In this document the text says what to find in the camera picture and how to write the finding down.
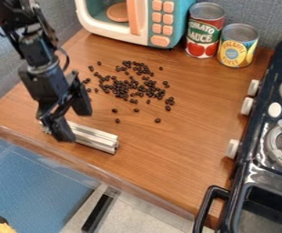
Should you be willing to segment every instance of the tomato sauce can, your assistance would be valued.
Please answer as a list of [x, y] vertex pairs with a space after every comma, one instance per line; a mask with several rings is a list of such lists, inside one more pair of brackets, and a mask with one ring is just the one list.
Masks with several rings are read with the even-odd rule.
[[224, 9], [205, 2], [192, 5], [189, 13], [186, 52], [198, 58], [215, 56], [226, 17]]
[[251, 25], [227, 25], [222, 30], [217, 59], [229, 67], [248, 66], [252, 63], [257, 41], [257, 30]]

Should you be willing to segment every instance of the white knob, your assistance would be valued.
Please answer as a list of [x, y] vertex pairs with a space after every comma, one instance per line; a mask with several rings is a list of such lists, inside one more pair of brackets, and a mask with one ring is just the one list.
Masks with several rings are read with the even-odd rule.
[[246, 97], [244, 100], [243, 106], [241, 107], [240, 113], [242, 115], [249, 116], [252, 106], [253, 106], [253, 102], [254, 102], [253, 98]]
[[282, 112], [282, 107], [279, 103], [274, 102], [272, 103], [269, 107], [268, 107], [268, 114], [273, 117], [273, 118], [277, 118], [279, 117], [279, 115]]
[[230, 139], [227, 146], [227, 157], [235, 158], [239, 146], [239, 141]]
[[260, 81], [256, 80], [256, 79], [252, 79], [249, 89], [248, 89], [248, 95], [249, 96], [256, 96], [257, 94], [257, 90], [258, 90], [258, 86], [260, 85]]

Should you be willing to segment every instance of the can lid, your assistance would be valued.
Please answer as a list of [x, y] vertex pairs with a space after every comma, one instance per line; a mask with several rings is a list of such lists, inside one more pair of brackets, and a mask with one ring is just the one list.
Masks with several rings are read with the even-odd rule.
[[223, 29], [222, 35], [225, 39], [240, 42], [249, 42], [258, 39], [257, 30], [251, 25], [244, 24], [227, 25]]
[[218, 20], [226, 14], [220, 5], [208, 2], [192, 5], [189, 12], [193, 18], [204, 20]]

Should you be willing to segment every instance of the black robotic arm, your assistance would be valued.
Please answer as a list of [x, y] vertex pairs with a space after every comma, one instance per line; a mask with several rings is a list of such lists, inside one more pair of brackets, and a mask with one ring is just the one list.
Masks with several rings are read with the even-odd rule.
[[19, 76], [39, 104], [36, 118], [58, 141], [73, 142], [76, 136], [65, 120], [72, 107], [79, 116], [91, 116], [90, 98], [73, 71], [67, 76], [55, 55], [58, 39], [39, 4], [33, 0], [0, 0], [0, 27], [17, 53], [26, 61]]

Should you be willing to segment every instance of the toy stove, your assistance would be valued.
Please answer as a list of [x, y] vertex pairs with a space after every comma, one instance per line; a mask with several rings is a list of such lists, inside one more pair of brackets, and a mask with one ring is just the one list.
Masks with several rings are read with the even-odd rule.
[[250, 116], [241, 142], [231, 140], [235, 159], [230, 190], [210, 187], [194, 227], [201, 233], [216, 198], [225, 201], [216, 232], [282, 233], [282, 42], [265, 77], [253, 80], [241, 113]]

